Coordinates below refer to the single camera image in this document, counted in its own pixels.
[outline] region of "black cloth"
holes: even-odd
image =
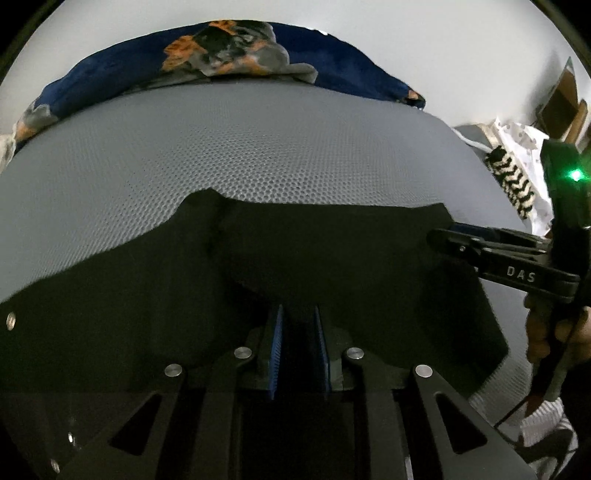
[[[0,418],[42,478],[170,363],[210,364],[273,301],[318,304],[386,363],[432,365],[464,396],[507,354],[474,270],[433,253],[442,204],[239,202],[191,194],[149,233],[0,304]]]
[[[579,448],[558,480],[587,480],[591,478],[591,361],[569,371],[560,397],[579,438]]]

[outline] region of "white wall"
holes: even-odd
[[[345,40],[427,99],[450,125],[529,121],[573,56],[579,95],[591,79],[529,0],[66,0],[35,32],[0,86],[8,133],[43,87],[84,57],[158,30],[219,18],[316,28]]]

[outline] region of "green led light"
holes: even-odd
[[[569,172],[569,178],[574,181],[579,181],[584,177],[583,172],[579,169]]]

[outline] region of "white cable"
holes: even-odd
[[[486,154],[489,154],[490,152],[492,152],[492,148],[491,147],[487,147],[486,145],[483,145],[480,142],[474,142],[472,140],[468,140],[466,137],[464,137],[464,135],[462,135],[455,128],[452,128],[452,130],[456,133],[456,135],[458,137],[460,137],[460,140],[462,140],[466,145],[470,145],[471,147],[477,148],[478,150],[481,150],[481,151],[483,151]]]

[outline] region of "triangular cutout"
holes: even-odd
[[[454,453],[461,455],[486,445],[486,437],[453,402],[443,394],[436,396],[437,406]]]
[[[153,395],[111,439],[109,444],[119,450],[139,456],[144,452],[150,430],[162,402],[162,395]]]

